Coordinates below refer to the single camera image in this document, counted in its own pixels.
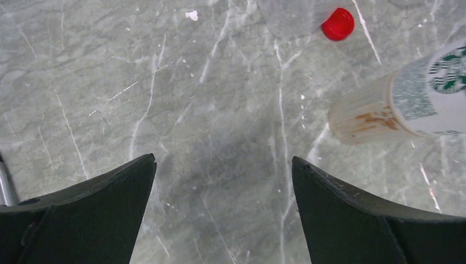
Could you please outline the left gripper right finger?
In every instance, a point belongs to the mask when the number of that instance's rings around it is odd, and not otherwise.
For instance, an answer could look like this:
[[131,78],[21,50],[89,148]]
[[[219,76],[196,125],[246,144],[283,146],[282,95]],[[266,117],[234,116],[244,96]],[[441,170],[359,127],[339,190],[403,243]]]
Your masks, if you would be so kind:
[[465,263],[465,218],[395,203],[300,157],[292,181],[312,263]]

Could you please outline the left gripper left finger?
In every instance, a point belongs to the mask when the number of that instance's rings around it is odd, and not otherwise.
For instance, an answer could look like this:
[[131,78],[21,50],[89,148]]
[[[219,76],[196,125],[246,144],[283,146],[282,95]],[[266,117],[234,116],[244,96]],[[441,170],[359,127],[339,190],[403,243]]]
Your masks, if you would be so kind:
[[1,263],[129,263],[157,164],[144,154],[94,178],[1,206]]

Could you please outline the brown bottle green cap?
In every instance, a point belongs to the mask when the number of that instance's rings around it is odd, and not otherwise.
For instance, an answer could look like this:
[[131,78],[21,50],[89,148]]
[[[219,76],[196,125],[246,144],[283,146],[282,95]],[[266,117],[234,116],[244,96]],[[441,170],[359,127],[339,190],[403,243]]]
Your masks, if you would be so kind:
[[465,133],[465,39],[344,95],[328,123],[344,144]]

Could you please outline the red bottle cap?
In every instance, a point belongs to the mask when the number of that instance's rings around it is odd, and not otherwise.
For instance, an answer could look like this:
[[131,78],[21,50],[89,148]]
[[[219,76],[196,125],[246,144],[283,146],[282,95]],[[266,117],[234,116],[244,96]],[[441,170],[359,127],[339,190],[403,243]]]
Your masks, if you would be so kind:
[[348,38],[354,28],[354,17],[345,8],[337,8],[329,19],[321,25],[323,34],[332,41],[342,41]]

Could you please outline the clear unlabeled plastic bottle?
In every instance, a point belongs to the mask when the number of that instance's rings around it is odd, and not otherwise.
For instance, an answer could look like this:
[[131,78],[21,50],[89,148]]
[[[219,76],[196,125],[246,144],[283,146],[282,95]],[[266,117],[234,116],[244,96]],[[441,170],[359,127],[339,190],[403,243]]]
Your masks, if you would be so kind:
[[345,1],[261,0],[257,4],[270,32],[282,39],[311,34]]

